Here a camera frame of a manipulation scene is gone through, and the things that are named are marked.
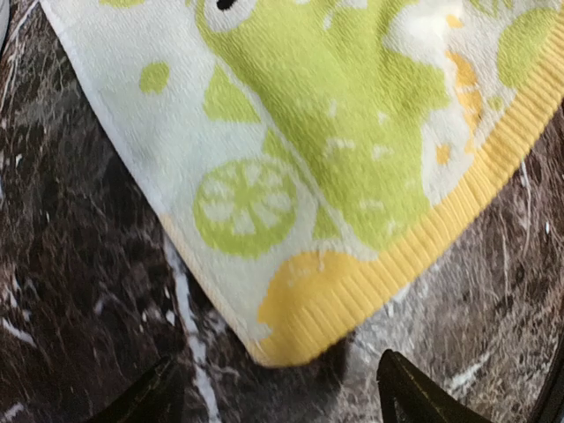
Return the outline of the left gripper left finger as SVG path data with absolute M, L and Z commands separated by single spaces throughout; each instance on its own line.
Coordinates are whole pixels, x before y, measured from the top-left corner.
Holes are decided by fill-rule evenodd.
M 87 422 L 180 422 L 184 389 L 177 359 L 163 356 L 114 402 Z

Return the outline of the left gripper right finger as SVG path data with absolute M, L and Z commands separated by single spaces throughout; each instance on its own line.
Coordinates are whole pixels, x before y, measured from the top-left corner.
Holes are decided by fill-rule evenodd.
M 460 404 L 403 354 L 387 349 L 377 368 L 384 422 L 486 422 Z

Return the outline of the cream yellow-green patterned towel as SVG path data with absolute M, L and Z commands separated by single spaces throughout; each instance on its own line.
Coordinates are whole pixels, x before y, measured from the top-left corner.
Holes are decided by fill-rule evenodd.
M 304 364 L 432 265 L 563 97 L 560 1 L 45 1 L 252 358 Z

